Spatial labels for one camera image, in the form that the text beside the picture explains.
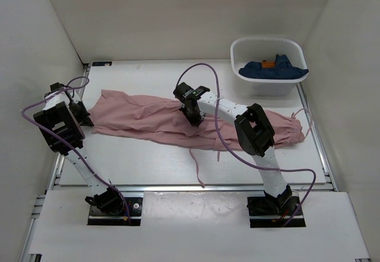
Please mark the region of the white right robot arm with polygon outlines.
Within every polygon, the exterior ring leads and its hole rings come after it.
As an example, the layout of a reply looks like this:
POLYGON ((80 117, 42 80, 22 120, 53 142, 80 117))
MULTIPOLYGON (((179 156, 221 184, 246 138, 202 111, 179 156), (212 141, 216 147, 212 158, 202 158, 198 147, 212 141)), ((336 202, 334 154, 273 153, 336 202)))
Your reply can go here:
POLYGON ((234 126, 241 149, 252 156, 264 183, 264 199, 256 207, 263 214, 280 214, 287 209, 292 191, 284 180, 274 152, 274 129, 258 104, 244 106, 220 99, 209 88, 193 89, 180 83, 173 91, 182 106, 180 111, 193 127, 207 115, 234 126))

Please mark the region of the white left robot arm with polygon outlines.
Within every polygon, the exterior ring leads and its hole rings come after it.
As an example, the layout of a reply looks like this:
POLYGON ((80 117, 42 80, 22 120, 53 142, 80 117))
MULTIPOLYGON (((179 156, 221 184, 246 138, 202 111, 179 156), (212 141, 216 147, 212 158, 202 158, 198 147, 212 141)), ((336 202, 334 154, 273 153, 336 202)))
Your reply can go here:
POLYGON ((75 88, 62 83, 50 86, 44 95, 44 108, 33 115, 49 148, 74 165, 90 189, 85 201, 101 212, 129 219, 130 206, 121 192, 110 182, 101 178, 88 162, 84 150, 82 127, 92 127, 86 107, 75 88))

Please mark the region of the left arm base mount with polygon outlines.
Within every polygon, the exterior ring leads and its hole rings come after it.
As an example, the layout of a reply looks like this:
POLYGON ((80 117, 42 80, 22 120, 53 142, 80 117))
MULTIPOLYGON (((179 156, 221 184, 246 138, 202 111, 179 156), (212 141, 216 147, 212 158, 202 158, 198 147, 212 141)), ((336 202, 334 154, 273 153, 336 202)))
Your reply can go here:
POLYGON ((125 197, 129 210, 126 213, 124 202, 116 204, 116 208, 110 212, 101 211, 95 204, 93 197, 87 196, 85 201, 90 205, 87 224, 90 226, 140 226, 143 212, 143 197, 125 197))

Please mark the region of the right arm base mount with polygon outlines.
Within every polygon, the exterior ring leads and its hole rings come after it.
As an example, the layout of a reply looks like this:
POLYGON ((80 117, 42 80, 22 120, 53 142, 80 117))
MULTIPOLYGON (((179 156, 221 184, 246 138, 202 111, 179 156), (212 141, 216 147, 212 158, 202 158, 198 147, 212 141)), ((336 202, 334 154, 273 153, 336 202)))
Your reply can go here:
POLYGON ((250 228, 305 228, 302 208, 295 212, 299 203, 297 195, 291 196, 280 208, 271 206, 265 197, 248 197, 246 207, 249 213, 249 226, 250 228))

